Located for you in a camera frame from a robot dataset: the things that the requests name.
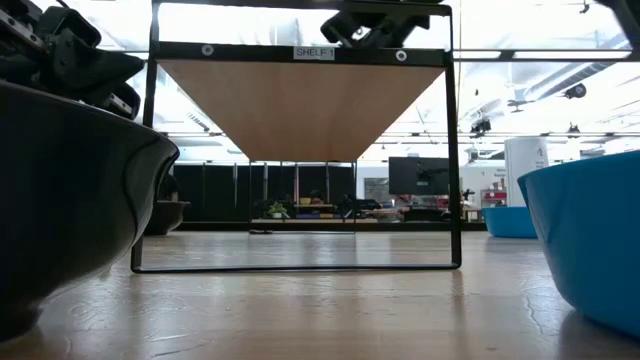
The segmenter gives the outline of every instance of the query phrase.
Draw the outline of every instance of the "sign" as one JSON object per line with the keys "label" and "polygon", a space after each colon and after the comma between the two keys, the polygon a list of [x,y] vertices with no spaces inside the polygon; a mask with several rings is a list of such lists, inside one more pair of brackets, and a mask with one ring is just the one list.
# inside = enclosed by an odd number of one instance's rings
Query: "sign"
{"label": "sign", "polygon": [[513,138],[504,142],[507,165],[507,204],[526,206],[518,178],[549,166],[547,139],[544,137]]}
{"label": "sign", "polygon": [[332,47],[294,46],[293,59],[334,61],[336,59],[336,49]]}

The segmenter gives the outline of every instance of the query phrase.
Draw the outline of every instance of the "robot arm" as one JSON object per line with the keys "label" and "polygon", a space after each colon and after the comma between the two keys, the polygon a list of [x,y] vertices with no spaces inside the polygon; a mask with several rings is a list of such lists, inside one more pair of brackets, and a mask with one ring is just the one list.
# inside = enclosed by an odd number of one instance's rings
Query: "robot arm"
{"label": "robot arm", "polygon": [[[419,1],[439,4],[443,0]],[[599,0],[599,2],[613,10],[633,48],[640,49],[640,1]],[[340,43],[343,47],[402,48],[404,41],[418,26],[429,29],[429,17],[341,11],[327,20],[322,25],[321,31],[329,42]],[[361,39],[354,39],[354,34],[357,34],[362,27],[367,27],[371,31]]]}
{"label": "robot arm", "polygon": [[73,9],[0,1],[0,79],[135,119],[140,97],[126,81],[144,61],[97,49],[100,40]]}

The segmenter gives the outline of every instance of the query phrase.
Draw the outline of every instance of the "screw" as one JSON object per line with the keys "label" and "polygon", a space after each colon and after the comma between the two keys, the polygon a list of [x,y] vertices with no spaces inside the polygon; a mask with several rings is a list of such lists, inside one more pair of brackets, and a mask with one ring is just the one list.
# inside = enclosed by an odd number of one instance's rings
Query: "screw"
{"label": "screw", "polygon": [[202,45],[202,54],[205,56],[211,56],[213,54],[213,46],[209,44]]}
{"label": "screw", "polygon": [[396,52],[396,59],[398,59],[398,61],[407,60],[407,53],[402,50]]}

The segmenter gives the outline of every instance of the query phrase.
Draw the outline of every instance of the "potted plant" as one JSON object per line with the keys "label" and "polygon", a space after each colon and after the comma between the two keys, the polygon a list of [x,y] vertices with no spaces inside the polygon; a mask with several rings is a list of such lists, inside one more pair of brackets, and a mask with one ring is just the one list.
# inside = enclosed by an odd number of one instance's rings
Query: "potted plant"
{"label": "potted plant", "polygon": [[282,206],[282,204],[280,204],[279,202],[273,203],[273,205],[271,205],[271,208],[269,208],[269,215],[271,215],[271,217],[273,217],[274,219],[282,219],[282,214],[286,213],[287,209],[285,209],[284,206]]}

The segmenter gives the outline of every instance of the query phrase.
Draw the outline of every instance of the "blue tub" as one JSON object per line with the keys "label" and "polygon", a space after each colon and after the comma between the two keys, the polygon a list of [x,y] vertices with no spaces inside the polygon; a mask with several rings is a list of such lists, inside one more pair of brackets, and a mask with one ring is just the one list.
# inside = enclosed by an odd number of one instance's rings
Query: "blue tub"
{"label": "blue tub", "polygon": [[640,337],[640,152],[520,179],[558,291],[584,315]]}
{"label": "blue tub", "polygon": [[487,230],[495,237],[537,238],[529,209],[526,207],[495,207],[482,209]]}

